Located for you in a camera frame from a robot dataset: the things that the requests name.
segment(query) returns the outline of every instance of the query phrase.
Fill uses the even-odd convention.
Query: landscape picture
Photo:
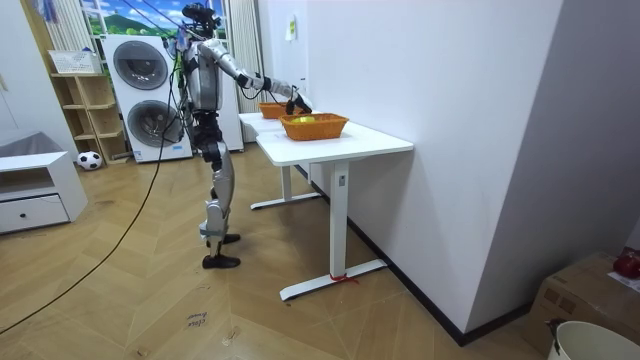
[[[191,23],[190,19],[182,15],[182,8],[187,4],[193,3],[193,0],[146,0],[146,2],[162,12],[162,15],[142,0],[128,1],[129,4],[135,7],[135,10],[122,1],[100,1],[100,10],[107,27],[107,33],[175,36],[178,27],[174,23],[180,25],[183,23]],[[89,5],[88,1],[83,1],[83,6],[94,7],[93,5]],[[218,16],[223,15],[221,0],[214,0],[213,8]],[[89,13],[89,23],[92,33],[94,35],[102,34],[103,31],[99,18],[91,15],[93,14]],[[217,30],[217,33],[219,38],[226,39],[224,21]]]

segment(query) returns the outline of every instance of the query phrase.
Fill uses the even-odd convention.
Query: washing machine door
[[[180,142],[184,132],[182,122],[172,107],[167,113],[167,104],[162,101],[146,100],[137,103],[127,116],[127,129],[129,136],[135,137],[141,143],[160,147],[162,132],[164,133],[164,146]]]
[[[127,41],[113,54],[116,72],[127,84],[140,90],[153,90],[167,80],[167,62],[153,46],[142,41]]]

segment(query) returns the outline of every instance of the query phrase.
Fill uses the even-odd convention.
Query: soccer ball
[[[85,170],[95,170],[102,165],[102,156],[93,151],[78,154],[78,165]]]

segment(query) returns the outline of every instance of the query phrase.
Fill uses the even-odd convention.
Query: wooden floor
[[[0,336],[2,359],[541,359],[518,323],[458,348],[387,269],[289,303],[278,292],[328,270],[322,199],[249,210],[278,197],[279,171],[259,148],[232,156],[236,193],[224,247],[242,265],[203,270],[198,236],[211,172],[162,163],[119,249],[78,287]],[[0,329],[67,289],[114,246],[155,165],[80,173],[89,205],[73,224],[0,236]],[[294,193],[310,188],[295,172]],[[374,255],[348,234],[348,265]]]

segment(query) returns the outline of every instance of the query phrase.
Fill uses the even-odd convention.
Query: humanoid robot
[[[240,240],[238,234],[227,234],[231,199],[234,189],[234,172],[229,150],[222,139],[218,127],[217,111],[222,104],[222,82],[220,76],[231,76],[243,89],[264,90],[287,97],[287,114],[294,107],[310,113],[310,102],[298,93],[295,86],[286,82],[251,74],[238,66],[235,59],[220,40],[213,38],[213,32],[219,25],[214,11],[201,4],[184,7],[182,13],[194,20],[190,33],[202,41],[191,41],[183,54],[184,84],[188,90],[189,112],[196,123],[192,140],[202,151],[206,162],[213,170],[211,200],[206,201],[206,220],[200,224],[200,235],[206,239],[210,254],[202,260],[202,267],[232,268],[240,264],[240,259],[222,255],[223,244]]]

